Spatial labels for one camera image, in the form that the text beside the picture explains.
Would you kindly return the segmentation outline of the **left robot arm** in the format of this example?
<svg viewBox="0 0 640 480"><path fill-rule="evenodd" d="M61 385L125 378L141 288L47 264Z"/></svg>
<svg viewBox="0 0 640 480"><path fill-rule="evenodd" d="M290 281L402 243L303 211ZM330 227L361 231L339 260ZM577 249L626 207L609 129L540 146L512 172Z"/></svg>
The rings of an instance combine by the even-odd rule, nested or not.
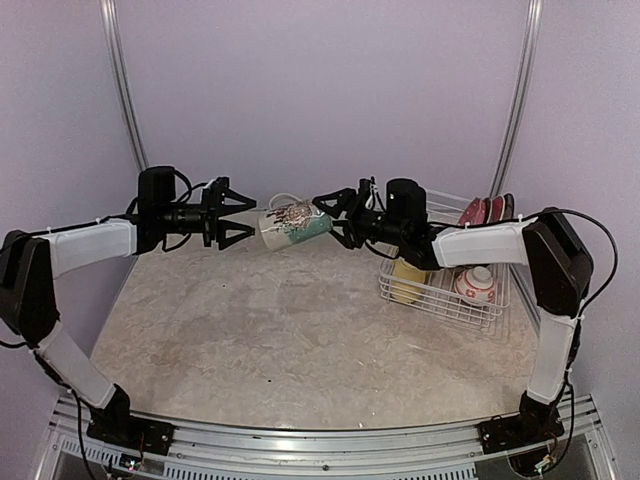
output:
<svg viewBox="0 0 640 480"><path fill-rule="evenodd" d="M109 380L67 332L57 305L56 283L70 272L107 260L137 257L161 248L171 235L198 235L206 247L224 250L254 235L232 221L256 201L227 177L194 185L173 166L149 167L138 176L127 210L96 220L38 232L13 230L1 247L1 319L63 388L96 415L102 430L121 445L140 434L130 399Z"/></svg>

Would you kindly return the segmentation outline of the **teal floral mug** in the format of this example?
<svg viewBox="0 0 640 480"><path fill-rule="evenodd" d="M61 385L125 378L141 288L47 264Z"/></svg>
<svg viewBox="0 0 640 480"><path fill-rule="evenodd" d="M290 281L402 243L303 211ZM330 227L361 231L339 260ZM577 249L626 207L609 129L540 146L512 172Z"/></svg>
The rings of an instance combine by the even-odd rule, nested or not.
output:
<svg viewBox="0 0 640 480"><path fill-rule="evenodd" d="M332 219L311 200L278 194L259 216L258 227L266 248L277 252L329 233Z"/></svg>

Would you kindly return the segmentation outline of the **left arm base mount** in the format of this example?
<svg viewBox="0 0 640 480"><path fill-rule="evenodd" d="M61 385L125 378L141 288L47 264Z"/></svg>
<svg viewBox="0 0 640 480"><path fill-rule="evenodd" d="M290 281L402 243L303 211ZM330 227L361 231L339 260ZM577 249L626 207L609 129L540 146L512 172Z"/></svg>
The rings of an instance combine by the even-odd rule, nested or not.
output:
<svg viewBox="0 0 640 480"><path fill-rule="evenodd" d="M173 440L175 426L171 423L134 416L128 394L117 384L104 408L87 404L90 438L103 441L142 454L167 456Z"/></svg>

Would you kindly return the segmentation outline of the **white red patterned bowl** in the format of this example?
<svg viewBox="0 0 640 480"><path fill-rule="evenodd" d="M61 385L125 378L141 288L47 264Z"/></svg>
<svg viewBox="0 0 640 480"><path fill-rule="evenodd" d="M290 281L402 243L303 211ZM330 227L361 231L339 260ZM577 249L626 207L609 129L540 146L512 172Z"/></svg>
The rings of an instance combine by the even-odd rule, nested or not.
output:
<svg viewBox="0 0 640 480"><path fill-rule="evenodd" d="M454 281L455 292L470 305L492 304L496 297L496 282L490 270L476 266L462 271Z"/></svg>

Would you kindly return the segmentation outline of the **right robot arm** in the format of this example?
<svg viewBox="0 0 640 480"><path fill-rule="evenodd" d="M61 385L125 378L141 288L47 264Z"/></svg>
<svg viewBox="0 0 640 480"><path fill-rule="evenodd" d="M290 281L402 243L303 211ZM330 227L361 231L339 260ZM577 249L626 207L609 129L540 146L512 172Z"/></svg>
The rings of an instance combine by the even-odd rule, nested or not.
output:
<svg viewBox="0 0 640 480"><path fill-rule="evenodd" d="M563 390L575 357L574 339L594 263L566 218L553 207L486 225L446 225L428 219L425 190L411 179L386 186L386 206L368 207L371 181L317 196L313 204L334 220L332 236L347 249L382 242L425 271L484 264L528 267L540 315L539 346L527 396L549 405Z"/></svg>

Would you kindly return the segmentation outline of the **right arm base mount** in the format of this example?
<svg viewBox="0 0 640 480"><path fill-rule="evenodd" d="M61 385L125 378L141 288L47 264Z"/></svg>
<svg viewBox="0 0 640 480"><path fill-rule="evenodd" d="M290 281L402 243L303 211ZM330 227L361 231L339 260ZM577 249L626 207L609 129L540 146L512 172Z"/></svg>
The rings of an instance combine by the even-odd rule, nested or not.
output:
<svg viewBox="0 0 640 480"><path fill-rule="evenodd" d="M480 422L477 430L483 453L521 448L562 436L565 430L557 408L559 400L560 396L545 404L524 392L516 414Z"/></svg>

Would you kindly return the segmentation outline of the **pale yellow mug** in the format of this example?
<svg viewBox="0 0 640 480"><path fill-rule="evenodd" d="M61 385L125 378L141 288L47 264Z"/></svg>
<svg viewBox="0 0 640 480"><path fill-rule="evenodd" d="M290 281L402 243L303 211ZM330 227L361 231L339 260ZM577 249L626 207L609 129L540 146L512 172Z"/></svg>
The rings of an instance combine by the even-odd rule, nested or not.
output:
<svg viewBox="0 0 640 480"><path fill-rule="evenodd" d="M395 259L390 283L391 298L403 304L415 303L424 293L427 276L425 270L414 267L404 258Z"/></svg>

